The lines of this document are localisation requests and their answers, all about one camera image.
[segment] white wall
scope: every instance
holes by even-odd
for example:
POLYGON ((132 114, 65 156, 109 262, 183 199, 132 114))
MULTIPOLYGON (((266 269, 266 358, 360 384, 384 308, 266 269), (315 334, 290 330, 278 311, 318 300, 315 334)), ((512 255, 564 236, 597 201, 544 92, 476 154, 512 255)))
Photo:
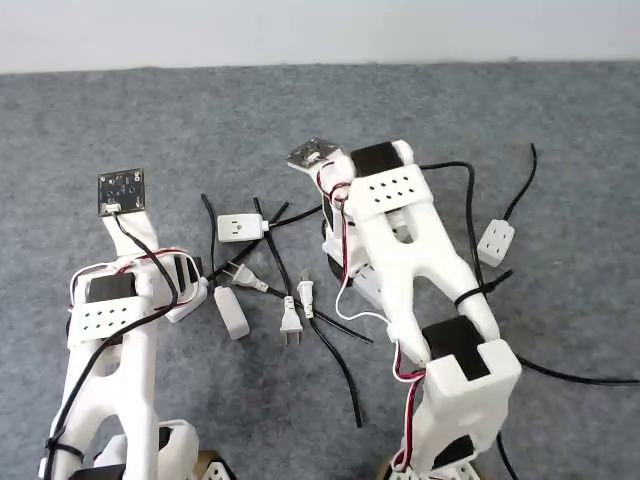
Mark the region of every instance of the white wall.
POLYGON ((0 0, 0 72, 639 59, 640 0, 0 0))

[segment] black zip tie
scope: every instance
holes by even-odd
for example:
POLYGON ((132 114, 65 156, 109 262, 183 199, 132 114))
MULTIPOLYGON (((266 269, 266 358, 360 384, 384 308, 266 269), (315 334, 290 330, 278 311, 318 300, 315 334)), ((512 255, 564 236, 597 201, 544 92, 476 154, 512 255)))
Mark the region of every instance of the black zip tie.
POLYGON ((460 295, 456 299, 455 302, 453 302, 453 306, 458 308, 458 306, 460 306, 460 304, 462 302, 464 302, 467 298, 473 297, 474 295, 477 295, 478 293, 487 294, 487 293, 493 292, 498 285, 500 285, 502 282, 504 282, 511 275, 513 275, 513 270, 507 270, 506 272, 504 272, 502 275, 500 275, 495 280, 492 280, 490 282, 486 282, 484 285, 482 285, 482 286, 480 286, 478 288, 474 288, 473 290, 469 290, 468 292, 463 293, 462 295, 460 295))
POLYGON ((66 427, 62 427, 53 437, 48 438, 44 444, 44 448, 49 451, 62 450, 78 457, 80 459, 80 463, 84 462, 84 453, 82 453, 76 447, 72 447, 71 445, 67 445, 65 443, 60 443, 60 438, 62 437, 62 435, 64 435, 65 430, 66 427))

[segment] white plug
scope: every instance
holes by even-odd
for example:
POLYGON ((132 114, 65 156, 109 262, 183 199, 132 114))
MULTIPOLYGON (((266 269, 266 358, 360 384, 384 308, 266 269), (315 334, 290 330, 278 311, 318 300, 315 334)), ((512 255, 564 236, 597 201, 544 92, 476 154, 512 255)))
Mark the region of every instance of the white plug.
POLYGON ((282 341, 285 345, 289 343, 289 335, 294 337, 297 344, 300 343, 300 334, 302 333, 302 323, 296 312, 296 304, 293 297, 284 297, 284 314, 282 315, 282 324, 280 325, 280 333, 282 341))
POLYGON ((500 265, 515 233, 506 220, 491 220, 478 243, 478 258, 492 267, 500 265))
POLYGON ((302 271, 302 280, 298 284, 298 295, 304 308, 304 316, 313 318, 313 280, 309 280, 309 270, 302 271))
POLYGON ((269 222, 259 213, 218 216, 218 240, 223 243, 259 240, 268 230, 269 222))
POLYGON ((233 340, 248 335, 250 332, 249 322, 247 317, 244 316, 242 307, 236 298, 235 293, 229 287, 216 287, 213 291, 213 298, 216 301, 220 315, 224 321, 229 336, 233 340))
POLYGON ((239 285, 245 288, 255 288, 259 292, 263 293, 269 290, 269 285, 260 280, 244 263, 236 265, 233 262, 229 262, 229 265, 235 267, 235 273, 227 272, 226 270, 223 270, 223 272, 231 277, 231 283, 234 285, 239 285))

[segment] black wire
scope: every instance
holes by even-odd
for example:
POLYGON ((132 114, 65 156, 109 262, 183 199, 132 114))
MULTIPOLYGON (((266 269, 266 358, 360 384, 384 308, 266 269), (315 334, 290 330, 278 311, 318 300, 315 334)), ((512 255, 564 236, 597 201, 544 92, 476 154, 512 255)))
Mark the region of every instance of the black wire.
MULTIPOLYGON (((253 197, 253 204, 256 207, 256 211, 264 217, 262 213, 262 207, 260 206, 260 200, 258 200, 257 197, 253 197)), ((289 277, 289 273, 287 272, 287 268, 284 266, 282 257, 280 257, 280 253, 278 252, 278 248, 276 247, 276 242, 273 240, 273 236, 271 235, 271 232, 269 231, 265 232, 264 236, 267 239, 267 243, 269 244, 269 249, 271 250, 271 254, 273 255, 274 260, 278 264, 278 269, 280 270, 280 274, 282 275, 282 280, 284 281, 287 287, 286 288, 287 296, 291 296, 291 293, 292 293, 291 279, 289 277)), ((272 288, 268 288, 267 292, 280 296, 277 293, 275 293, 272 288)), ((298 306, 298 308, 304 309, 304 307, 300 302, 297 302, 296 306, 298 306)), ((353 380, 353 376, 351 375, 351 372, 347 367, 347 364, 345 363, 344 359, 342 358, 342 355, 340 355, 340 352, 338 352, 336 347, 329 341, 329 339, 318 328, 318 325, 316 325, 315 320, 311 318, 309 319, 309 323, 311 323, 311 328, 313 328, 313 331, 316 333, 316 335, 318 335, 320 340, 322 340, 322 342, 329 349, 329 351, 333 355, 333 358, 335 358, 336 361, 338 362, 338 365, 340 365, 342 374, 344 375, 344 378, 347 381, 347 385, 349 386, 349 394, 351 395, 351 403, 353 404, 353 414, 356 419, 356 425, 358 426, 358 428, 362 428, 362 416, 360 414, 360 402, 358 401, 358 391, 356 389, 356 384, 355 384, 355 381, 353 380)))
POLYGON ((353 380, 353 376, 349 371, 349 367, 347 367, 347 364, 342 358, 342 355, 340 355, 338 349, 329 341, 325 334, 322 333, 322 330, 320 330, 320 327, 318 327, 318 324, 316 323, 316 319, 313 317, 310 318, 309 324, 311 324, 313 331, 316 333, 318 338, 322 340, 322 343, 326 345, 329 352, 331 352, 331 355, 333 355, 333 358, 336 359, 336 362, 338 362, 340 370, 342 370, 342 375, 344 375, 347 385, 349 386, 349 394, 351 395, 351 404, 353 406, 353 416, 356 419, 356 426, 358 428, 362 428, 362 413, 360 411, 360 401, 358 400, 358 390, 356 388, 356 382, 353 380))
MULTIPOLYGON (((207 209, 207 213, 209 214, 209 219, 211 220, 211 247, 209 250, 209 262, 211 264, 211 271, 215 269, 215 248, 216 248, 216 234, 218 231, 218 222, 216 221, 216 212, 213 209, 213 205, 207 198, 204 193, 200 194, 200 198, 202 199, 202 203, 204 203, 205 208, 207 209)), ((215 275, 211 275, 211 286, 215 289, 218 286, 218 279, 215 275)))
POLYGON ((516 471, 511 466, 511 462, 509 461, 509 457, 507 457, 507 452, 504 449, 504 444, 502 443, 502 432, 498 432, 498 436, 496 437, 496 442, 498 443, 498 451, 500 452, 500 458, 502 458, 502 463, 507 468, 509 475, 511 475, 511 480, 519 480, 516 471))
POLYGON ((480 265, 480 259, 478 258, 478 243, 476 242, 476 231, 473 226, 473 188, 476 180, 476 171, 473 165, 467 162, 444 162, 434 163, 431 165, 420 165, 420 170, 439 170, 441 168, 449 167, 463 167, 467 169, 467 194, 465 198, 465 214, 467 223, 467 237, 469 238, 469 249, 471 251, 471 260, 473 264, 474 273, 478 280, 480 287, 484 286, 484 279, 482 277, 482 267, 480 265))
MULTIPOLYGON (((276 222, 284 214, 284 212, 286 211, 286 209, 288 207, 289 207, 289 203, 288 202, 283 203, 282 206, 280 207, 280 209, 271 218, 271 221, 272 222, 276 222)), ((260 242, 261 242, 261 240, 254 240, 253 242, 251 242, 249 245, 247 245, 245 248, 243 248, 235 257, 233 257, 231 260, 228 260, 227 262, 223 263, 218 269, 216 269, 214 271, 214 274, 217 276, 217 275, 220 275, 220 274, 224 273, 223 270, 226 269, 231 263, 235 263, 235 264, 241 263, 242 260, 244 260, 251 252, 253 252, 253 250, 255 250, 255 248, 259 245, 260 242)), ((212 276, 213 275, 208 275, 207 279, 211 280, 212 276)), ((286 296, 286 294, 283 293, 283 292, 280 292, 280 291, 278 291, 276 289, 273 289, 271 287, 269 287, 269 288, 271 290, 270 293, 272 293, 273 295, 280 296, 280 298, 284 298, 286 296)), ((298 306, 299 308, 304 308, 302 306, 302 304, 298 300, 295 300, 295 302, 296 302, 296 306, 298 306)), ((366 337, 366 336, 362 335, 361 333, 358 333, 355 330, 350 329, 349 327, 343 325, 342 323, 334 320, 333 318, 331 318, 330 316, 328 316, 328 315, 326 315, 326 314, 324 314, 322 312, 316 311, 316 316, 319 319, 323 320, 325 323, 327 323, 329 326, 339 330, 340 332, 342 332, 342 333, 344 333, 346 335, 349 335, 350 337, 357 338, 358 340, 361 340, 361 341, 363 341, 364 343, 367 343, 367 344, 372 344, 373 343, 373 340, 371 340, 369 337, 366 337)))
MULTIPOLYGON (((280 292, 273 287, 269 287, 267 290, 267 293, 270 293, 271 295, 274 295, 279 298, 284 298, 286 296, 284 292, 280 292)), ((304 305, 302 305, 300 301, 298 300, 294 300, 294 301, 295 301, 296 307, 304 310, 304 305)), ((314 309, 313 313, 316 317, 320 318, 321 320, 324 320, 325 322, 328 322, 328 323, 335 322, 337 324, 337 325, 334 325, 336 326, 336 328, 347 329, 347 327, 342 326, 335 320, 332 320, 331 317, 325 315, 324 313, 318 310, 314 309)), ((309 323, 311 324, 311 328, 313 328, 313 331, 316 333, 316 335, 318 335, 320 340, 322 340, 322 342, 327 346, 327 348, 329 349, 333 357, 336 359, 336 361, 340 365, 342 374, 344 375, 344 378, 347 381, 347 385, 349 386, 349 394, 351 395, 351 403, 353 404, 353 415, 355 416, 355 419, 356 419, 356 425, 358 426, 358 428, 362 428, 362 415, 360 413, 360 401, 358 400, 358 390, 356 388, 356 383, 353 380, 353 376, 351 375, 351 372, 347 367, 347 364, 342 358, 342 355, 340 355, 340 352, 338 352, 338 349, 336 349, 336 347, 329 341, 329 339, 324 335, 324 333, 322 333, 320 328, 318 328, 315 318, 310 318, 309 323)), ((354 336, 363 340, 365 343, 373 343, 371 339, 365 337, 364 335, 360 335, 359 333, 353 332, 353 331, 351 332, 354 336)))
POLYGON ((531 370, 535 370, 536 372, 542 373, 543 375, 547 375, 549 377, 557 378, 567 382, 581 383, 583 385, 599 385, 601 387, 628 387, 640 385, 640 380, 634 378, 589 378, 580 377, 578 375, 570 375, 568 373, 558 372, 557 370, 552 370, 550 368, 543 367, 542 365, 538 365, 537 363, 534 363, 531 360, 527 360, 517 353, 516 357, 522 365, 530 368, 531 370))
MULTIPOLYGON (((276 212, 276 214, 271 218, 271 221, 272 222, 277 221, 287 208, 289 208, 289 202, 284 202, 280 206, 280 209, 276 212)), ((249 245, 247 245, 242 250, 240 250, 231 260, 227 260, 225 263, 223 263, 221 266, 219 266, 216 269, 214 269, 212 265, 211 270, 213 274, 207 275, 207 280, 211 280, 211 277, 213 277, 214 275, 215 276, 222 275, 224 273, 224 270, 226 270, 229 267, 229 265, 231 265, 232 263, 235 263, 235 264, 242 263, 242 260, 248 257, 249 254, 256 249, 256 247, 260 244, 261 241, 262 239, 254 240, 249 245)))
POLYGON ((520 199, 527 192, 527 190, 529 189, 529 186, 531 185, 531 182, 533 182, 533 177, 536 175, 536 170, 538 169, 538 152, 536 152, 536 147, 533 143, 531 144, 531 156, 533 159, 533 165, 531 167, 531 173, 529 174, 529 178, 527 179, 525 184, 522 186, 518 194, 511 201, 509 206, 507 207, 507 210, 504 213, 504 217, 502 217, 504 220, 509 220, 509 218, 511 217, 511 214, 513 213, 513 209, 516 208, 516 205, 518 204, 520 199))
POLYGON ((302 212, 293 217, 285 218, 284 220, 280 220, 279 222, 271 222, 269 223, 269 228, 278 228, 278 227, 283 227, 285 225, 289 225, 291 223, 297 222, 298 220, 302 220, 303 218, 307 218, 308 216, 313 215, 314 213, 319 212, 320 210, 322 210, 322 205, 313 207, 312 209, 307 210, 306 212, 302 212))
MULTIPOLYGON (((286 293, 281 292, 280 290, 276 290, 273 287, 269 287, 267 289, 267 293, 270 293, 271 295, 274 295, 274 296, 279 297, 279 298, 284 298, 284 297, 287 296, 286 293)), ((302 305, 302 303, 299 300, 294 299, 294 302, 296 304, 296 307, 304 309, 304 305, 302 305)), ((366 337, 366 336, 362 335, 361 333, 356 332, 355 330, 351 330, 349 327, 346 327, 342 323, 337 322, 336 320, 331 318, 326 313, 323 313, 320 310, 316 310, 316 309, 314 309, 313 313, 320 320, 322 320, 326 324, 334 327, 335 329, 340 330, 342 333, 345 333, 345 334, 347 334, 347 335, 349 335, 351 337, 357 338, 358 340, 361 340, 364 343, 367 343, 369 345, 371 345, 373 343, 373 340, 371 340, 369 337, 366 337)))
MULTIPOLYGON (((262 207, 260 206, 260 200, 257 197, 253 197, 253 204, 256 207, 256 212, 258 212, 264 218, 262 213, 262 207)), ((267 240, 269 244, 269 250, 271 250, 271 254, 273 255, 273 259, 276 261, 276 265, 278 265, 278 270, 280 270, 280 275, 282 276, 282 281, 284 282, 284 288, 287 292, 287 296, 291 297, 293 295, 293 289, 291 287, 291 278, 289 278, 289 274, 287 273, 287 269, 282 262, 282 257, 280 257, 280 253, 276 248, 276 243, 273 241, 273 235, 271 235, 270 231, 264 232, 264 238, 267 240)))
MULTIPOLYGON (((138 327, 146 325, 147 323, 153 322, 154 320, 157 320, 158 318, 166 315, 178 303, 178 290, 176 290, 176 287, 173 284, 173 280, 171 280, 171 277, 169 276, 169 273, 164 268, 164 266, 162 265, 160 260, 158 260, 158 257, 156 257, 156 255, 149 249, 149 247, 147 247, 144 244, 144 242, 142 242, 136 236, 134 236, 133 234, 127 232, 124 229, 124 227, 120 223, 120 220, 118 219, 117 214, 114 214, 113 217, 114 217, 114 219, 116 221, 116 224, 118 225, 118 228, 120 229, 120 231, 124 235, 126 235, 129 239, 131 239, 131 241, 133 241, 133 243, 138 248, 143 250, 144 253, 146 253, 148 255, 149 259, 151 259, 151 261, 158 268, 158 270, 160 271, 162 277, 165 279, 165 281, 169 285, 169 289, 171 290, 171 302, 169 303, 169 305, 167 305, 166 307, 162 308, 161 310, 158 310, 155 313, 152 313, 151 315, 148 315, 148 316, 146 316, 144 318, 141 318, 140 320, 137 320, 137 321, 127 325, 124 328, 121 328, 116 333, 114 333, 113 335, 108 337, 96 349, 96 351, 93 352, 93 354, 89 358, 89 361, 87 362, 87 365, 84 367, 84 370, 82 370, 82 373, 80 373, 80 376, 78 377, 78 380, 76 381, 76 384, 73 386, 73 389, 71 389, 71 392, 69 393, 69 396, 67 397, 67 400, 65 401, 62 409, 60 410, 60 414, 59 414, 58 420, 56 422, 56 428, 54 429, 54 436, 56 436, 56 434, 59 434, 60 432, 63 432, 63 429, 65 427, 64 424, 65 424, 65 421, 67 420, 67 417, 69 416, 69 411, 71 410, 71 407, 73 406, 73 402, 77 398, 78 393, 80 392, 80 389, 82 388, 82 385, 84 384, 84 382, 86 381, 87 377, 89 376, 89 373, 91 372, 91 370, 95 366, 96 362, 98 361, 98 358, 100 358, 100 355, 108 347, 110 347, 114 343, 117 343, 117 341, 120 339, 120 337, 122 337, 124 334, 129 333, 130 331, 132 331, 132 330, 134 330, 134 329, 136 329, 138 327)), ((43 476, 44 480, 51 480, 51 476, 52 476, 52 473, 53 473, 53 463, 54 463, 55 454, 56 454, 55 452, 56 452, 55 448, 49 449, 49 453, 47 455, 47 462, 45 464, 44 476, 43 476)))

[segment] circuit board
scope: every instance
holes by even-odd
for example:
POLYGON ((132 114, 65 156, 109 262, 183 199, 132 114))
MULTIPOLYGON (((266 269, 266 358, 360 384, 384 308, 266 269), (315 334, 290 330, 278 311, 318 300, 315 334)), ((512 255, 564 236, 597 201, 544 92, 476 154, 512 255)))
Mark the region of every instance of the circuit board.
POLYGON ((318 163, 325 162, 327 157, 338 148, 334 143, 321 138, 312 138, 291 152, 287 162, 298 170, 308 170, 318 163))
POLYGON ((144 170, 134 168, 98 175, 98 214, 141 212, 144 204, 144 170))

